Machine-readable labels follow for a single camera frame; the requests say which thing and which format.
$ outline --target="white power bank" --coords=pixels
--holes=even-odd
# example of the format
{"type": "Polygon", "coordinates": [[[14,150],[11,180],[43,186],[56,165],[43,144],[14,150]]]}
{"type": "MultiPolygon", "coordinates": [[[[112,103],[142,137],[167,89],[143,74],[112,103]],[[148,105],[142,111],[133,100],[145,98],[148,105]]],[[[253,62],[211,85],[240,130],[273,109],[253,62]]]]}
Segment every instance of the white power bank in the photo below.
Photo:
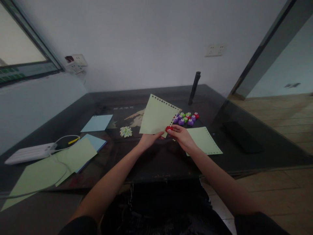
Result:
{"type": "Polygon", "coordinates": [[[13,165],[17,163],[29,162],[33,160],[46,158],[49,156],[50,153],[54,152],[56,146],[57,144],[50,143],[19,149],[4,163],[7,165],[13,165]]]}

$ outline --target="window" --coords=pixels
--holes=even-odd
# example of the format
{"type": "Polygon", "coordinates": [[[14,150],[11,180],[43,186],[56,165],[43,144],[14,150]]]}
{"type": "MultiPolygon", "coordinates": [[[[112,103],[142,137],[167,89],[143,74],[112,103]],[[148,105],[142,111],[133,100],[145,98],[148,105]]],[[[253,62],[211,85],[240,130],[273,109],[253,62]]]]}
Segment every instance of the window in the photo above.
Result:
{"type": "Polygon", "coordinates": [[[0,87],[63,71],[12,0],[0,0],[0,87]]]}

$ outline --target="wall socket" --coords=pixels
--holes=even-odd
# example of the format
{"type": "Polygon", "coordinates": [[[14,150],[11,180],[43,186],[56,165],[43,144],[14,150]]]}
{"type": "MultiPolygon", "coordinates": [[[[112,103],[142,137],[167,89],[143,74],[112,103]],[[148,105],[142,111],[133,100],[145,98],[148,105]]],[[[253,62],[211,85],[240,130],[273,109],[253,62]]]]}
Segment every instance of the wall socket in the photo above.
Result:
{"type": "Polygon", "coordinates": [[[82,54],[78,55],[72,55],[74,61],[79,65],[79,66],[88,66],[84,56],[82,54]]]}
{"type": "Polygon", "coordinates": [[[75,74],[78,74],[78,73],[84,71],[84,69],[83,69],[79,64],[77,64],[75,61],[66,64],[66,68],[67,68],[69,71],[72,71],[72,72],[75,73],[75,74]]]}
{"type": "Polygon", "coordinates": [[[211,44],[208,46],[208,49],[206,50],[205,57],[209,56],[222,56],[224,55],[226,50],[225,44],[211,44]]]}

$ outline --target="light green paper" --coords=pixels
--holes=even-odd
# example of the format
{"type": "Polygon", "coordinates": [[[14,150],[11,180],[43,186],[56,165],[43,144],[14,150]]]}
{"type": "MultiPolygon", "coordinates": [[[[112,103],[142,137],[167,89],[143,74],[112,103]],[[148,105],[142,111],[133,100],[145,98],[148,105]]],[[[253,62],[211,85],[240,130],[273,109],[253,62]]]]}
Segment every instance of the light green paper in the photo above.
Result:
{"type": "Polygon", "coordinates": [[[222,154],[206,127],[187,129],[196,145],[206,154],[222,154]]]}
{"type": "MultiPolygon", "coordinates": [[[[90,141],[86,138],[73,145],[71,148],[56,153],[55,155],[31,164],[25,168],[19,180],[12,189],[10,196],[26,194],[41,190],[55,184],[65,173],[66,167],[57,162],[64,162],[68,165],[70,172],[62,177],[57,183],[59,185],[75,170],[84,165],[93,156],[97,154],[92,147],[90,141]]],[[[23,197],[8,199],[4,203],[1,211],[13,206],[14,204],[23,201],[24,199],[34,195],[26,195],[23,197]]]]}
{"type": "Polygon", "coordinates": [[[164,131],[164,138],[167,135],[165,128],[173,124],[173,118],[178,113],[179,108],[150,94],[144,115],[142,118],[140,134],[156,134],[164,131]]]}
{"type": "Polygon", "coordinates": [[[55,186],[59,186],[64,180],[66,180],[67,177],[86,164],[86,162],[92,159],[92,157],[96,154],[97,151],[87,138],[82,139],[67,150],[56,153],[54,156],[58,159],[58,161],[65,163],[68,166],[69,171],[67,171],[62,179],[55,184],[55,186]]]}

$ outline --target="forearm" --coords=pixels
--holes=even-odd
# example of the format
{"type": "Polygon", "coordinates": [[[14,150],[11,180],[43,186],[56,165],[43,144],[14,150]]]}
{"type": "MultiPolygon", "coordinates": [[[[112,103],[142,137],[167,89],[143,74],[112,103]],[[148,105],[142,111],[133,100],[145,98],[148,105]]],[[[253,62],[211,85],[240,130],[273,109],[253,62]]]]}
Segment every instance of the forearm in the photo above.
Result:
{"type": "Polygon", "coordinates": [[[190,156],[233,215],[260,211],[249,192],[204,152],[196,149],[190,156]]]}
{"type": "Polygon", "coordinates": [[[80,216],[93,217],[100,222],[105,210],[117,195],[130,170],[143,153],[143,149],[136,146],[121,161],[119,161],[102,179],[90,190],[70,221],[80,216]]]}

